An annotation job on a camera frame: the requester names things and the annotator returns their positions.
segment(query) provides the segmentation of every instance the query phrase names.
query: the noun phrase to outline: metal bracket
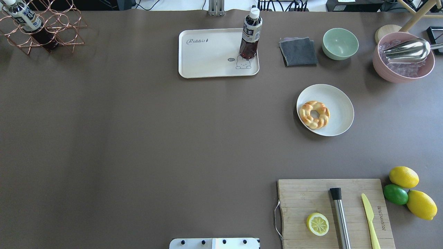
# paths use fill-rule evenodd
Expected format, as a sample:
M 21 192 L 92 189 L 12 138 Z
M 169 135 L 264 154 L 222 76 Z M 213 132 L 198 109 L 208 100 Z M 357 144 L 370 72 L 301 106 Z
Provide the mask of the metal bracket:
M 169 249 L 260 249 L 259 238 L 176 238 Z
M 208 14 L 210 16 L 224 16 L 225 0 L 209 0 Z

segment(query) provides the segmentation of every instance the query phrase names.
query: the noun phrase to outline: yellow plastic knife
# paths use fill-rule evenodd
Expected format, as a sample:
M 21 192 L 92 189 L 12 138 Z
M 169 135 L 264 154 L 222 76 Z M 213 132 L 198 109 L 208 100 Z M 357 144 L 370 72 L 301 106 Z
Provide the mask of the yellow plastic knife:
M 366 218 L 368 219 L 372 249 L 381 249 L 380 244 L 378 243 L 377 235 L 375 234 L 374 224 L 372 224 L 372 220 L 374 219 L 374 211 L 372 211 L 371 203 L 369 203 L 369 200 L 365 194 L 362 194 L 361 198 L 363 200 L 363 206 L 365 207 Z

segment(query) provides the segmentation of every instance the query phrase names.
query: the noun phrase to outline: green bowl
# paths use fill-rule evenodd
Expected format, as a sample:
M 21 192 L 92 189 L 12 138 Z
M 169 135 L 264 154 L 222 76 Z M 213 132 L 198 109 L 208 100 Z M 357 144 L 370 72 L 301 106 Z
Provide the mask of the green bowl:
M 355 35 L 344 28 L 332 28 L 323 36 L 323 52 L 333 60 L 344 60 L 354 55 L 358 50 L 358 40 Z

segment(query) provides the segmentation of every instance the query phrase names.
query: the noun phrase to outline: cloth napkin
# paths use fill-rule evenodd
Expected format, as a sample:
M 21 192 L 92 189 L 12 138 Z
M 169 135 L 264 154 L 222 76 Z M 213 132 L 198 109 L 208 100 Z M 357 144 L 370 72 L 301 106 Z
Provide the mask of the cloth napkin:
M 305 38 L 284 38 L 279 42 L 286 66 L 311 65 L 319 61 L 315 55 L 314 41 Z

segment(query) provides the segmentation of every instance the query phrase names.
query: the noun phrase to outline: cutting board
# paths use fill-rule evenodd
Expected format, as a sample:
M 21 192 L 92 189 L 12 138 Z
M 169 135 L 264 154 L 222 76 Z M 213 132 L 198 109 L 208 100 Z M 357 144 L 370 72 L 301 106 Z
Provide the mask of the cutting board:
M 382 249 L 395 249 L 380 179 L 280 179 L 278 192 L 282 216 L 283 249 L 339 249 L 335 210 L 329 189 L 342 189 L 342 203 L 352 249 L 372 249 L 361 194 L 371 202 L 374 228 Z M 321 213 L 329 221 L 324 236 L 311 233 L 306 218 Z

